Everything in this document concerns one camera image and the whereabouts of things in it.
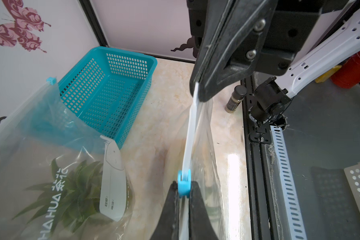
screw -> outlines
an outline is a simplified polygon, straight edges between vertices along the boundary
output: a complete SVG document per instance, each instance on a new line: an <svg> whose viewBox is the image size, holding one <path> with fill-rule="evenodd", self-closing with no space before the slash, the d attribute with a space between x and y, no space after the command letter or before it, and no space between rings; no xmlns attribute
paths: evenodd
<svg viewBox="0 0 360 240"><path fill-rule="evenodd" d="M255 24L255 26L253 27L253 30L261 31L261 30L263 30L264 27L265 27L265 19L263 18Z"/></svg>
<svg viewBox="0 0 360 240"><path fill-rule="evenodd" d="M253 60L254 57L256 56L256 50L250 50L250 51L248 51L245 56L246 56L249 60Z"/></svg>
<svg viewBox="0 0 360 240"><path fill-rule="evenodd" d="M280 62L278 66L279 66L280 69L286 69L288 67L288 63L287 62Z"/></svg>

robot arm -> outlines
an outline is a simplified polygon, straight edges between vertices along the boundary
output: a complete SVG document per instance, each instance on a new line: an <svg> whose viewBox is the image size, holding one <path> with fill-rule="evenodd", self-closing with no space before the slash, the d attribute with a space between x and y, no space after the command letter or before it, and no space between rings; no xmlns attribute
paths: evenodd
<svg viewBox="0 0 360 240"><path fill-rule="evenodd" d="M342 9L346 2L338 7ZM227 85L260 71L280 77L268 79L254 91L257 103L250 111L251 119L262 124L282 113L308 83L360 50L359 9L331 37L290 66L329 3L188 0L191 34L200 46L191 93L199 82L199 99L207 101Z"/></svg>
<svg viewBox="0 0 360 240"><path fill-rule="evenodd" d="M287 89L289 98L294 97L313 79L333 66L360 51L360 9L334 34L293 64L286 74L275 82Z"/></svg>

black frame edge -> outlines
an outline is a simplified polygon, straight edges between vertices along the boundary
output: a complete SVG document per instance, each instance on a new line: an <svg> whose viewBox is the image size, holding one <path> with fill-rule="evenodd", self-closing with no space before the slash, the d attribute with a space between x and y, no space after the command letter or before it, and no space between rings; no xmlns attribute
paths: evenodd
<svg viewBox="0 0 360 240"><path fill-rule="evenodd" d="M150 53L144 53L145 55L148 56L153 56L154 58L161 58L161 59L167 59L167 60L173 60L173 61L178 61L178 62L184 62L184 63L195 63L196 60L187 60L187 59L181 59L181 58L173 58L173 57L167 57L167 56L161 56L161 55L155 55L155 54L150 54Z"/></svg>
<svg viewBox="0 0 360 240"><path fill-rule="evenodd" d="M248 140L249 133L253 132L255 127L254 122L251 121L247 114L249 108L253 105L253 103L250 103L251 95L256 89L253 75L241 80L240 83L246 86L248 91L242 102L242 108L252 239L278 240L268 164L264 151L268 145L252 144Z"/></svg>
<svg viewBox="0 0 360 240"><path fill-rule="evenodd" d="M91 1L79 0L79 3L88 19L89 24L92 27L92 30L97 38L97 41L99 42L99 45L103 47L109 47L104 32L101 29L100 23L97 20L95 11L93 10L93 7L91 5Z"/></svg>

black motor joint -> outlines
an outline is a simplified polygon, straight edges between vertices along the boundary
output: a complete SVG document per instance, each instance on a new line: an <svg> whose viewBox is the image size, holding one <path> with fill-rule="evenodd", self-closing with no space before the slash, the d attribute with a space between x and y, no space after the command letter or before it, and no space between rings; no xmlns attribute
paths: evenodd
<svg viewBox="0 0 360 240"><path fill-rule="evenodd" d="M285 105L291 101L286 95L288 91L281 90L275 83L275 79L275 76L267 79L253 92L256 103L250 109L250 116L259 125L283 113Z"/></svg>

perforated metal strip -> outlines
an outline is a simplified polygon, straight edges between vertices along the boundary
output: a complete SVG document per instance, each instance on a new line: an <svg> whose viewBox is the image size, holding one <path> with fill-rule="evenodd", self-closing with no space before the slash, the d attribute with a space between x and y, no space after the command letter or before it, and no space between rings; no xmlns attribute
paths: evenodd
<svg viewBox="0 0 360 240"><path fill-rule="evenodd" d="M279 166L280 181L283 189L284 204L287 211L291 239L307 239L301 217L298 196L293 182L291 166L289 165L283 132L281 128L271 126L271 133Z"/></svg>

